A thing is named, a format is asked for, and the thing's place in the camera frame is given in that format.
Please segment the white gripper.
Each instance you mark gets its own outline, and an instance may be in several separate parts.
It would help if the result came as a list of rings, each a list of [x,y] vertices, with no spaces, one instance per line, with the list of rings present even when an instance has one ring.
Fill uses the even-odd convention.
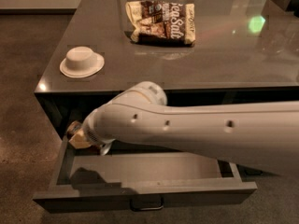
[[[103,107],[94,109],[83,121],[83,131],[79,129],[70,135],[68,142],[74,149],[88,148],[92,144],[102,147],[110,145],[115,141],[112,136],[103,133],[104,128],[101,124],[101,118],[104,112],[105,109]]]

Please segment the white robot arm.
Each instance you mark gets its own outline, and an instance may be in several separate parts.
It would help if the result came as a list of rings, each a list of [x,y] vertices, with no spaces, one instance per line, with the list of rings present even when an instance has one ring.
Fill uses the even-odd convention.
[[[299,104],[175,107],[144,81],[73,122],[68,140],[105,155],[114,141],[168,147],[278,175],[299,173]]]

